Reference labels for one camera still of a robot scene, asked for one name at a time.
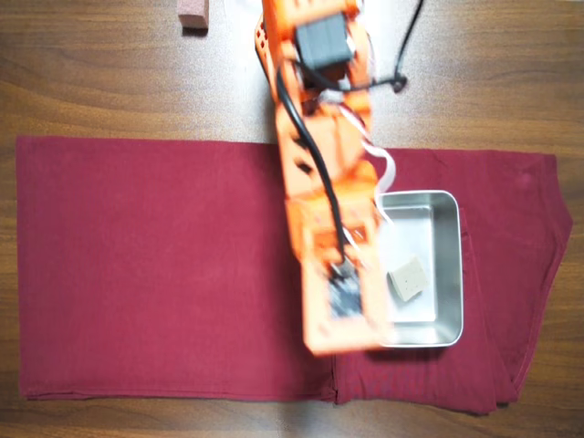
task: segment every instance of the wooden table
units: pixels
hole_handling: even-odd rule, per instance
[[[575,226],[519,403],[474,417],[390,401],[19,396],[16,135],[275,141],[253,46],[258,4],[211,0],[204,35],[182,32],[170,0],[0,5],[0,435],[583,436],[584,3],[555,0],[428,1],[405,61],[411,87],[373,93],[379,145],[559,157]],[[377,64],[389,70],[414,3],[366,4]]]

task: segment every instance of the beige sponge cube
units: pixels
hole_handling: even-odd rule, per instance
[[[191,29],[209,27],[209,0],[178,0],[176,9],[182,27]]]

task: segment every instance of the metal tray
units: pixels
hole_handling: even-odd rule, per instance
[[[448,347],[463,333],[463,262],[458,204],[444,191],[387,193],[381,197],[395,233],[416,254],[429,286],[408,302],[393,290],[388,275],[392,324],[388,348]],[[380,240],[380,251],[391,251]]]

